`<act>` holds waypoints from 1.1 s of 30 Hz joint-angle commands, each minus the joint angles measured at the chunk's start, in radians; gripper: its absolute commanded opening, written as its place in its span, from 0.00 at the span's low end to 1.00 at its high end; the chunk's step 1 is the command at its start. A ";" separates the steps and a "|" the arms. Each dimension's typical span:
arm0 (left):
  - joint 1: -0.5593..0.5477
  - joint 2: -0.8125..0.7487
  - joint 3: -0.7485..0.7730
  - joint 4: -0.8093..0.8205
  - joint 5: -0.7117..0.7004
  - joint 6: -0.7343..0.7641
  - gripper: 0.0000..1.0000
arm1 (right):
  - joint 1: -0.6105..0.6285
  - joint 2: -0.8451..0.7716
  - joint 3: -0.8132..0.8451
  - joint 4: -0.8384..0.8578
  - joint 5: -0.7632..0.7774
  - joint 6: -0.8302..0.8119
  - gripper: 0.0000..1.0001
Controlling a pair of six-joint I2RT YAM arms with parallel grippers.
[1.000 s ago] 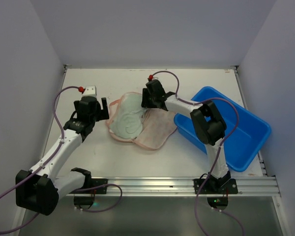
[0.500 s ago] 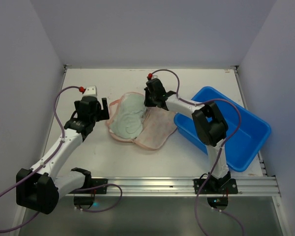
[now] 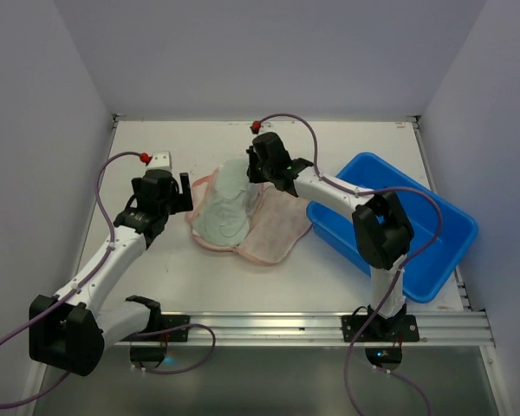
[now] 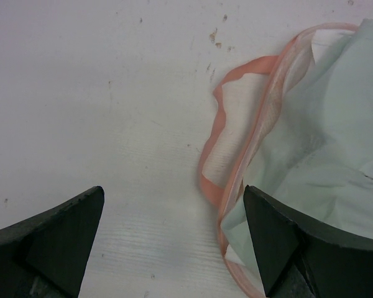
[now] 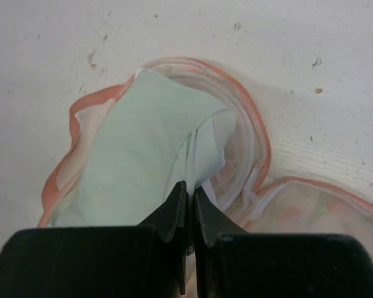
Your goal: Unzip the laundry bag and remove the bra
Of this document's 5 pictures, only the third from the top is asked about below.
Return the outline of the white mint bra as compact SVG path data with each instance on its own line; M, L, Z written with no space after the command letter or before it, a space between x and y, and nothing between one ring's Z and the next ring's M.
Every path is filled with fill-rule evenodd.
M247 176L249 162L231 159L219 166L208 181L205 195L192 221L194 232L219 248L240 245L250 232L250 221L261 193Z

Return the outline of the floral mesh laundry bag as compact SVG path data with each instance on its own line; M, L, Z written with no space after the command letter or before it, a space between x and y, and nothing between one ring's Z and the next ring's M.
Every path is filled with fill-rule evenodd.
M251 216L250 231L243 242L228 247L211 244L196 231L195 223L217 174L213 172L192 184L194 209L185 215L192 237L207 250L234 252L253 263L263 265L280 263L311 228L311 222L306 216L308 201L280 192L272 185L265 185L254 201L255 210Z

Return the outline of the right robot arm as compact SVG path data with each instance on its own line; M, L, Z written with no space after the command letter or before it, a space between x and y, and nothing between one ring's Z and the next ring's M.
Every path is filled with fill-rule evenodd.
M372 300L367 318L355 330L377 340L391 334L406 315L403 262L413 228L393 191L375 193L317 174L306 159L292 159L276 133L262 133L247 150L252 183L271 183L277 190L316 202L340 214L354 229L356 248L369 265Z

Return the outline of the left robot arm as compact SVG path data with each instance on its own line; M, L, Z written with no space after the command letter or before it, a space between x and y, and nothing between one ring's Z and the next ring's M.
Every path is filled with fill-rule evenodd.
M113 230L81 271L52 296L29 306L29 357L66 372L87 376L103 353L127 337L151 333L162 324L158 302L129 296L118 308L102 306L129 267L161 234L170 216L193 209L187 173L149 168L132 180L133 194Z

